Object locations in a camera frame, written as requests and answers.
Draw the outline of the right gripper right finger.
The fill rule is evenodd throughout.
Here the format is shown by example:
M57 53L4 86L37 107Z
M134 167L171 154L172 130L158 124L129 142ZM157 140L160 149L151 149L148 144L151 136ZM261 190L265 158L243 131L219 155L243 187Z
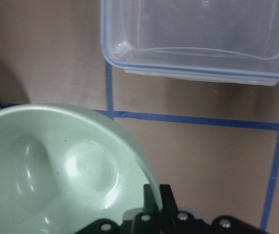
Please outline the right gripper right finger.
M178 213L178 206L172 188L169 184L161 184L159 189L162 199L162 219L170 219L173 215Z

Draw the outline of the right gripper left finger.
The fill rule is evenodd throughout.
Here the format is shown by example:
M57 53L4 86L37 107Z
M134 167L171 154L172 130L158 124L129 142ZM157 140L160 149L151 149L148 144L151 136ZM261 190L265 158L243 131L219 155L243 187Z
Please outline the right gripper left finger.
M149 184L143 186L143 219L152 219L159 214L156 199Z

